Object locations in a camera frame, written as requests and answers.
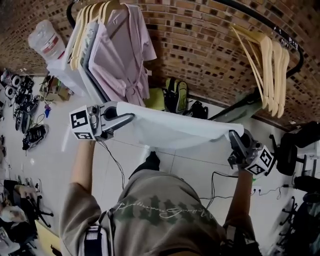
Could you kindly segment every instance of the wire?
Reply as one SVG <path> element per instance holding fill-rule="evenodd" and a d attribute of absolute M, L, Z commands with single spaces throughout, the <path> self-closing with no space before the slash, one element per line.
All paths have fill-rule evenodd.
<path fill-rule="evenodd" d="M 261 190 L 259 189 L 259 196 L 265 196 L 269 194 L 271 191 L 277 191 L 279 190 L 279 195 L 276 197 L 277 200 L 281 198 L 281 186 L 278 186 L 276 189 L 270 189 L 268 192 L 261 194 Z"/>
<path fill-rule="evenodd" d="M 39 125 L 44 119 L 45 119 L 45 114 L 44 113 L 38 115 L 38 117 L 36 118 L 35 122 L 32 121 L 32 124 L 30 125 L 30 128 Z"/>
<path fill-rule="evenodd" d="M 219 195 L 215 195 L 216 191 L 215 191 L 215 184 L 214 184 L 214 174 L 223 176 L 223 177 L 228 177 L 228 178 L 238 178 L 238 176 L 232 176 L 232 175 L 226 175 L 226 174 L 222 174 L 219 173 L 217 171 L 214 171 L 211 175 L 211 196 L 210 198 L 207 197 L 200 197 L 200 199 L 205 199 L 205 200 L 209 200 L 208 205 L 206 206 L 206 209 L 208 209 L 210 207 L 210 205 L 213 203 L 215 198 L 222 198 L 222 199 L 229 199 L 229 198 L 233 198 L 233 196 L 227 196 L 227 197 L 223 197 L 223 196 L 219 196 Z M 269 194 L 271 191 L 277 191 L 279 190 L 279 195 L 276 197 L 277 200 L 279 200 L 281 198 L 281 187 L 279 186 L 276 189 L 270 189 L 268 192 L 266 193 L 261 193 L 261 189 L 259 189 L 259 196 L 265 196 L 267 194 Z M 250 196 L 253 196 L 255 193 L 257 192 L 256 189 L 253 190 L 253 193 Z"/>
<path fill-rule="evenodd" d="M 120 170 L 120 172 L 121 172 L 121 179 L 122 179 L 122 184 L 121 184 L 121 185 L 122 185 L 122 189 L 124 189 L 124 188 L 125 188 L 125 173 L 124 173 L 124 169 L 122 168 L 121 164 L 120 164 L 120 163 L 114 158 L 114 156 L 111 154 L 111 152 L 110 152 L 107 144 L 106 144 L 104 141 L 98 141 L 98 143 L 99 143 L 103 148 L 105 148 L 105 149 L 109 152 L 109 154 L 110 154 L 110 156 L 112 157 L 113 161 L 114 161 L 115 164 L 118 166 L 118 168 L 119 168 L 119 170 Z"/>
<path fill-rule="evenodd" d="M 214 184 L 214 174 L 223 176 L 223 177 L 229 177 L 229 178 L 238 178 L 238 176 L 231 176 L 231 175 L 226 175 L 226 174 L 222 174 L 219 173 L 217 171 L 214 171 L 211 175 L 211 197 L 209 199 L 208 205 L 206 206 L 206 209 L 208 209 L 210 207 L 210 205 L 213 203 L 213 201 L 215 200 L 215 198 L 223 198 L 223 199 L 227 199 L 227 198 L 232 198 L 233 196 L 228 196 L 228 197 L 222 197 L 222 196 L 215 196 L 215 184 Z"/>

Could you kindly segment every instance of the white towel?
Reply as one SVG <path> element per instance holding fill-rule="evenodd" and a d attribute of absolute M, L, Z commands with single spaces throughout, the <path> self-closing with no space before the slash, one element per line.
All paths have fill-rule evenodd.
<path fill-rule="evenodd" d="M 241 124 L 198 119 L 127 102 L 118 102 L 116 112 L 118 116 L 135 114 L 132 123 L 139 142 L 156 148 L 177 150 L 193 147 L 223 135 L 229 138 L 229 130 L 235 130 L 239 136 L 244 134 Z"/>

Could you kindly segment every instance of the hanger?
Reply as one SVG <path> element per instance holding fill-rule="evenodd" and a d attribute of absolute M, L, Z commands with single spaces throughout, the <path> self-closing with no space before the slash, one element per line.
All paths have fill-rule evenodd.
<path fill-rule="evenodd" d="M 89 8 L 89 6 L 85 6 L 82 8 L 82 10 L 79 11 L 76 22 L 80 22 L 79 32 L 76 36 L 76 39 L 74 41 L 74 46 L 71 52 L 71 59 L 70 59 L 70 68 L 74 71 L 76 70 L 76 57 L 78 53 L 79 44 L 81 42 L 82 33 L 84 31 L 85 27 L 85 18 L 86 18 L 86 10 Z"/>
<path fill-rule="evenodd" d="M 283 66 L 282 66 L 282 85 L 280 90 L 280 100 L 279 100 L 279 110 L 278 110 L 278 118 L 282 117 L 285 111 L 285 103 L 286 103 L 286 82 L 287 82 L 287 68 L 289 65 L 290 55 L 287 49 L 282 49 L 283 53 Z"/>
<path fill-rule="evenodd" d="M 258 72 L 258 69 L 257 69 L 255 63 L 253 62 L 253 60 L 252 60 L 247 48 L 245 47 L 244 43 L 242 42 L 238 32 L 235 30 L 235 28 L 233 26 L 231 26 L 231 29 L 233 30 L 233 32 L 235 33 L 236 37 L 240 41 L 240 44 L 241 44 L 241 46 L 242 46 L 242 48 L 243 48 L 243 50 L 245 52 L 245 55 L 249 60 L 249 63 L 250 63 L 250 66 L 252 68 L 252 72 L 253 72 L 256 84 L 258 85 L 258 89 L 259 89 L 259 92 L 260 92 L 261 100 L 262 100 L 262 103 L 263 103 L 264 97 L 263 97 L 263 92 L 261 90 L 261 86 L 263 85 L 263 81 L 262 81 L 261 76 L 260 76 L 260 74 Z"/>
<path fill-rule="evenodd" d="M 89 13 L 89 22 L 95 22 L 99 19 L 100 9 L 104 4 L 105 2 L 98 2 L 92 5 L 92 8 Z"/>
<path fill-rule="evenodd" d="M 85 33 L 87 30 L 87 25 L 89 22 L 98 21 L 99 11 L 100 11 L 100 7 L 102 6 L 102 4 L 104 4 L 104 3 L 103 2 L 95 3 L 95 4 L 92 4 L 88 9 L 86 9 L 88 14 L 87 14 L 87 17 L 85 18 L 85 20 L 87 20 L 88 22 L 83 27 L 82 37 L 81 37 L 81 41 L 79 43 L 79 48 L 78 48 L 78 58 L 76 58 L 77 59 L 76 68 L 78 68 L 79 65 L 81 65 L 81 58 L 79 56 L 81 55 L 82 44 L 84 42 L 84 37 L 86 36 Z"/>
<path fill-rule="evenodd" d="M 251 51 L 253 52 L 253 55 L 255 57 L 256 62 L 258 63 L 259 68 L 262 69 L 262 55 L 259 47 L 256 43 L 250 42 L 248 39 L 246 41 L 249 44 Z"/>
<path fill-rule="evenodd" d="M 104 10 L 104 8 L 105 8 L 105 5 L 107 5 L 109 2 L 104 2 L 104 3 L 102 3 L 102 5 L 100 6 L 100 8 L 99 8 L 99 14 L 98 14 L 98 21 L 99 22 L 103 22 L 103 20 L 102 20 L 102 16 L 103 16 L 103 10 Z"/>
<path fill-rule="evenodd" d="M 283 49 L 279 42 L 272 41 L 274 61 L 274 98 L 271 115 L 274 117 L 279 109 L 280 93 L 283 85 Z"/>
<path fill-rule="evenodd" d="M 82 9 L 82 13 L 80 15 L 79 21 L 81 22 L 79 32 L 74 42 L 74 47 L 71 54 L 70 67 L 74 71 L 78 68 L 79 62 L 79 54 L 81 50 L 81 43 L 84 36 L 84 32 L 86 31 L 87 24 L 89 22 L 89 13 L 92 8 L 92 5 L 85 6 Z"/>
<path fill-rule="evenodd" d="M 274 79 L 272 73 L 272 41 L 271 39 L 261 32 L 252 32 L 239 25 L 232 25 L 235 30 L 243 35 L 248 41 L 259 44 L 262 54 L 263 66 L 263 100 L 262 108 L 265 109 L 270 103 L 269 92 L 273 93 Z"/>
<path fill-rule="evenodd" d="M 101 22 L 103 22 L 106 25 L 108 23 L 108 20 L 113 10 L 126 10 L 126 9 L 127 7 L 124 4 L 120 4 L 119 0 L 109 1 L 103 7 Z"/>

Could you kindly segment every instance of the box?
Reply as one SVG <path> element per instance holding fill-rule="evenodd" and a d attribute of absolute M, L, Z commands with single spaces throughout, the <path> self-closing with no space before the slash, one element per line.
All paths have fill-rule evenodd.
<path fill-rule="evenodd" d="M 47 101 L 63 102 L 70 98 L 69 89 L 56 77 L 44 81 L 40 87 L 39 94 Z"/>

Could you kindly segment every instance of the pink shirt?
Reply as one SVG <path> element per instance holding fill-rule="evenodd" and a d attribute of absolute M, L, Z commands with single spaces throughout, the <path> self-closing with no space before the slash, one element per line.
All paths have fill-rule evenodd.
<path fill-rule="evenodd" d="M 113 10 L 108 24 L 99 24 L 89 70 L 110 100 L 145 106 L 149 98 L 147 70 L 143 61 L 157 58 L 138 6 Z"/>

